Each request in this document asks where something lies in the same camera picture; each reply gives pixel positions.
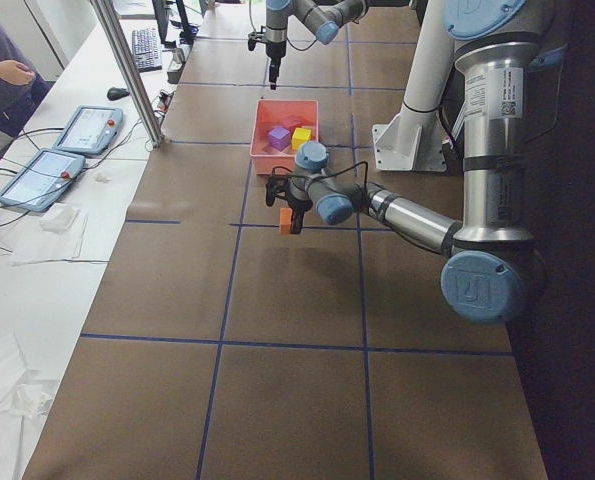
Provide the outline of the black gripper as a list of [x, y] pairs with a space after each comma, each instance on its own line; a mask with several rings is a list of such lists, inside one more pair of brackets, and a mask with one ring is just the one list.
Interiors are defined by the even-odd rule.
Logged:
[[266, 44], [266, 54], [271, 59], [269, 65], [269, 86], [271, 90], [276, 90], [280, 75], [281, 60], [285, 57], [285, 42], [269, 41]]
[[300, 234], [303, 228], [305, 212], [311, 209], [311, 199], [307, 192], [293, 179], [289, 179], [285, 186], [285, 198], [291, 210], [290, 233]]

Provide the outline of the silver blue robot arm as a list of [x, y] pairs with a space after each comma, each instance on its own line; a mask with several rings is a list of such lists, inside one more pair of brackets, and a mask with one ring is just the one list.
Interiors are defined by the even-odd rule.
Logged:
[[341, 180], [319, 142], [302, 145], [291, 173], [273, 174], [266, 200], [286, 200], [281, 227], [299, 233], [315, 210], [329, 225], [362, 212], [446, 258], [441, 290], [481, 324], [523, 313], [545, 282], [522, 218], [526, 91], [532, 71], [561, 64], [568, 1], [429, 1], [399, 113], [373, 129], [382, 171], [443, 171], [441, 141], [462, 157], [463, 216], [454, 220], [366, 181]]
[[311, 0], [272, 0], [266, 2], [266, 24], [261, 29], [261, 42], [270, 59], [268, 82], [277, 88], [282, 59], [288, 44], [288, 23], [295, 17], [313, 34], [315, 41], [328, 45], [346, 24], [361, 19], [369, 9], [364, 0], [344, 0], [323, 7]]

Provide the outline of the person hand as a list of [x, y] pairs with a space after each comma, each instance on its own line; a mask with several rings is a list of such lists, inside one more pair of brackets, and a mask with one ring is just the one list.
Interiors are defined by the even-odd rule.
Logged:
[[34, 81], [35, 72], [21, 62], [4, 60], [0, 62], [0, 79], [12, 85], [27, 85]]

